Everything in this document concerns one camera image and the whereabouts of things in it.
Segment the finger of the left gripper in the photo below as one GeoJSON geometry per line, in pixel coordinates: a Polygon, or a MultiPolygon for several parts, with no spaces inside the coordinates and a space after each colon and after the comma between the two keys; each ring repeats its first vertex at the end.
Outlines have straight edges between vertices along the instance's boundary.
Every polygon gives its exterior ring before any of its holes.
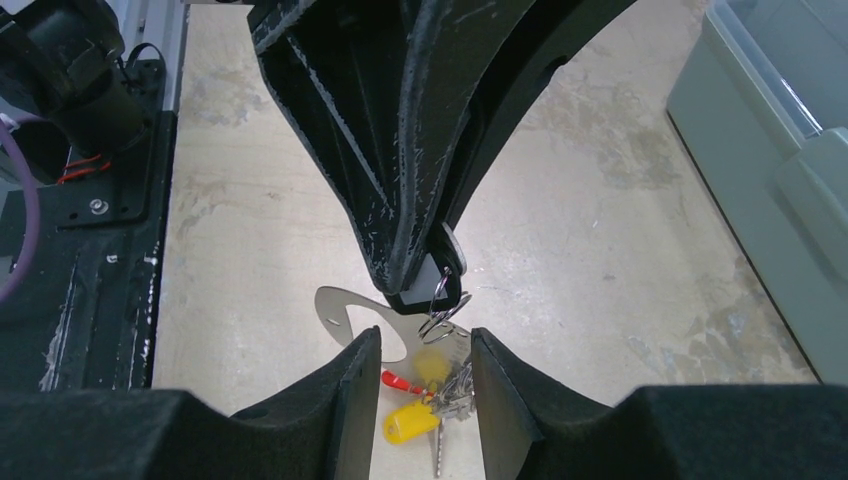
{"type": "Polygon", "coordinates": [[[556,70],[633,0],[536,1],[501,45],[470,103],[440,201],[455,228],[473,193],[556,70]]]}
{"type": "Polygon", "coordinates": [[[468,108],[527,1],[258,1],[263,80],[337,194],[375,287],[414,281],[468,108]]]}

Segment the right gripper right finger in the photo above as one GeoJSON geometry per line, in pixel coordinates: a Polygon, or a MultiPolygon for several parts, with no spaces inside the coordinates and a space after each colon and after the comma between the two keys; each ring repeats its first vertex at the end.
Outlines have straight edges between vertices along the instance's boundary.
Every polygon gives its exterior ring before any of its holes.
{"type": "Polygon", "coordinates": [[[471,335],[490,479],[843,479],[847,390],[821,384],[642,386],[606,406],[471,335]]]}

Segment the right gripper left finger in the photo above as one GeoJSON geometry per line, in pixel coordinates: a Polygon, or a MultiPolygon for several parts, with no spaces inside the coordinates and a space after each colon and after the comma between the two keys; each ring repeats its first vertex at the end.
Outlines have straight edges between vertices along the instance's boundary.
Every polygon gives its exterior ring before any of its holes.
{"type": "Polygon", "coordinates": [[[224,415],[182,390],[1,397],[5,479],[365,479],[381,333],[277,394],[224,415]]]}

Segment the yellow key tag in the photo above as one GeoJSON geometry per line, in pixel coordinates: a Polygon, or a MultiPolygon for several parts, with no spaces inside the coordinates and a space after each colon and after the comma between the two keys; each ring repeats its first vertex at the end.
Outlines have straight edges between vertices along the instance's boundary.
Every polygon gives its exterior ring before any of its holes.
{"type": "Polygon", "coordinates": [[[435,394],[444,386],[452,371],[451,363],[437,353],[419,353],[413,358],[413,372],[417,379],[410,381],[433,393],[432,397],[412,395],[414,400],[397,408],[386,416],[382,432],[392,445],[403,444],[415,437],[436,430],[442,419],[436,415],[431,405],[435,394]]]}

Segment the red key tag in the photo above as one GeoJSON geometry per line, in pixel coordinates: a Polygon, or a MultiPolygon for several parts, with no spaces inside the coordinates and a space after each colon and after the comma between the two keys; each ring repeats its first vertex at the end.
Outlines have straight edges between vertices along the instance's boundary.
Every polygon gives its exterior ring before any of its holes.
{"type": "Polygon", "coordinates": [[[382,383],[395,390],[403,391],[412,395],[424,396],[424,397],[432,397],[433,393],[425,388],[420,386],[416,386],[409,382],[408,380],[396,375],[395,373],[384,370],[381,373],[381,381],[382,383]]]}

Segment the metal keyring with keys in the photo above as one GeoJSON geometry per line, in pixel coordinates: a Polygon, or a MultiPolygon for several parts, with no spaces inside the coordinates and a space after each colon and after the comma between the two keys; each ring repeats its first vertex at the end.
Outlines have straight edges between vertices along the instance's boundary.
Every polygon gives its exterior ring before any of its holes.
{"type": "Polygon", "coordinates": [[[430,298],[426,312],[402,314],[390,306],[383,305],[363,295],[335,286],[321,286],[316,290],[314,305],[325,330],[341,346],[353,341],[353,328],[349,309],[359,307],[379,315],[404,345],[405,354],[398,360],[383,360],[383,371],[391,370],[410,381],[418,378],[413,372],[413,358],[419,353],[437,353],[448,360],[452,371],[444,386],[435,394],[431,405],[442,419],[441,425],[429,433],[432,436],[433,475],[442,475],[444,428],[447,419],[463,421],[475,411],[470,358],[471,334],[452,322],[455,316],[472,298],[467,291],[460,291],[455,306],[437,311],[436,304],[447,301],[448,283],[459,279],[466,271],[464,254],[458,250],[440,267],[432,256],[422,266],[425,276],[440,275],[438,284],[430,298]]]}

